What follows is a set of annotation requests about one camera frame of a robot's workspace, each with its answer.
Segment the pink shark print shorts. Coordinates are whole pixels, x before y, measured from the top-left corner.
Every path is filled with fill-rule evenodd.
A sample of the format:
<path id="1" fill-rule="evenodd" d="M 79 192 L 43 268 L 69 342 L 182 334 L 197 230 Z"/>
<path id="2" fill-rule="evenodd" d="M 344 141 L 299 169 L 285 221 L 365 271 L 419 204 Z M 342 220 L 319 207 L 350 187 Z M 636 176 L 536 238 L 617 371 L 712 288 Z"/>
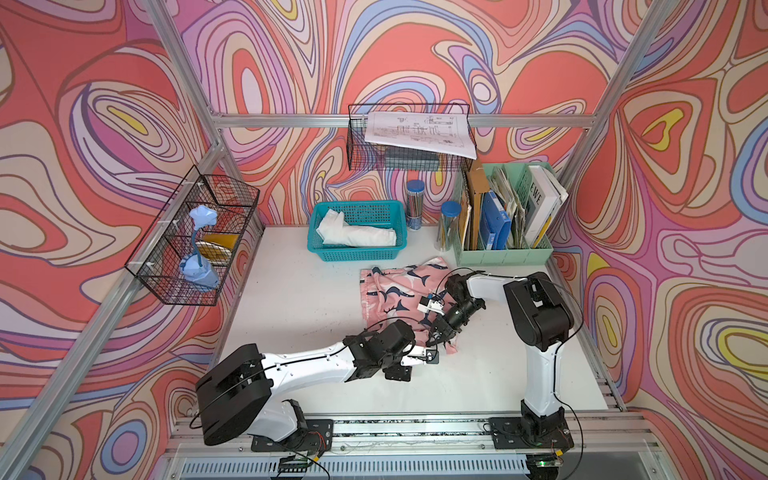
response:
<path id="1" fill-rule="evenodd" d="M 423 297 L 438 296 L 444 311 L 454 304 L 445 282 L 455 270 L 442 257 L 400 268 L 372 267 L 359 272 L 362 318 L 366 327 L 383 329 L 386 319 L 403 320 L 415 333 L 417 345 L 425 347 L 435 312 L 419 309 Z"/>

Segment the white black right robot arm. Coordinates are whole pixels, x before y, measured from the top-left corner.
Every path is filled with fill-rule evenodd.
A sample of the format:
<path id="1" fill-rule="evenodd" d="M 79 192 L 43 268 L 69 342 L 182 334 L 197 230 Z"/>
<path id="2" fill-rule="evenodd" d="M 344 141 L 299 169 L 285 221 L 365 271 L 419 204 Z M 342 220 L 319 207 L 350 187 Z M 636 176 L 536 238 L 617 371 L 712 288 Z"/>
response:
<path id="1" fill-rule="evenodd" d="M 436 314 L 428 331 L 428 348 L 453 340 L 489 301 L 507 305 L 514 331 L 526 346 L 526 389 L 520 415 L 488 420 L 496 447 L 522 445 L 562 452 L 573 448 L 566 419 L 569 407 L 559 398 L 558 354 L 571 338 L 575 320 L 558 286 L 544 272 L 524 277 L 450 272 L 437 297 L 446 295 L 453 305 Z"/>

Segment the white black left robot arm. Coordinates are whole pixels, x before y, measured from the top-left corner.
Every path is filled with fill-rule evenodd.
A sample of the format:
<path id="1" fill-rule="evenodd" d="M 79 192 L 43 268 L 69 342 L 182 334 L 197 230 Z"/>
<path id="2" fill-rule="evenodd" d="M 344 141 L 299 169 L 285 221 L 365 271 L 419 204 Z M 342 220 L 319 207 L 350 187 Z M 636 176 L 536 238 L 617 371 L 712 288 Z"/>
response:
<path id="1" fill-rule="evenodd" d="M 433 360 L 434 353 L 417 344 L 412 327 L 401 319 L 299 353 L 262 353 L 256 344 L 244 344 L 195 385 L 203 442 L 215 446 L 243 434 L 284 441 L 306 428 L 302 409 L 287 393 L 368 379 L 380 371 L 400 377 Z"/>

